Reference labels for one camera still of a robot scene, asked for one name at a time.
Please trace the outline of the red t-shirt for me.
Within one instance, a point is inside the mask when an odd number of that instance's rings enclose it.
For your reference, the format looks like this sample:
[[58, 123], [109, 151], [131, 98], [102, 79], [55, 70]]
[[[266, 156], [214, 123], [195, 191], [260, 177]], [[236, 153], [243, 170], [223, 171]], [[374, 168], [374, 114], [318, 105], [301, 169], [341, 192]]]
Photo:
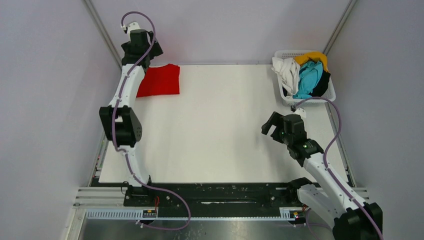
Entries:
[[175, 64], [150, 67], [138, 87], [136, 98], [179, 95], [180, 70]]

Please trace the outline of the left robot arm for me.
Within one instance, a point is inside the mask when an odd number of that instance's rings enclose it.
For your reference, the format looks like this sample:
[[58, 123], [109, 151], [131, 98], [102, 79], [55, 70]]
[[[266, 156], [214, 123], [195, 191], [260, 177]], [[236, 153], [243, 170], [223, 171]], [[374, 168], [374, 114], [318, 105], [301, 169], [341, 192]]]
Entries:
[[137, 199], [148, 206], [155, 200], [151, 177], [142, 163], [143, 128], [134, 110], [139, 86], [145, 78], [151, 59], [163, 53], [153, 31], [128, 29], [129, 41], [122, 47], [120, 80], [112, 100], [99, 109], [100, 121], [109, 141], [107, 157], [121, 163], [122, 185], [127, 188], [126, 200]]

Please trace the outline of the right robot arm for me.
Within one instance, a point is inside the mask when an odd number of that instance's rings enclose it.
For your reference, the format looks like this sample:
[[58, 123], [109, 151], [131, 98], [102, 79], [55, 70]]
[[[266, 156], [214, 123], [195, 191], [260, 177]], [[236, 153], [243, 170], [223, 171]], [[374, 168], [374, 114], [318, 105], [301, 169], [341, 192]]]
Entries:
[[286, 145], [290, 157], [319, 184], [321, 191], [306, 177], [289, 182], [285, 199], [293, 206], [305, 205], [331, 228], [336, 240], [382, 240], [383, 211], [377, 203], [367, 203], [335, 172], [323, 148], [307, 137], [299, 114], [273, 112], [261, 133]]

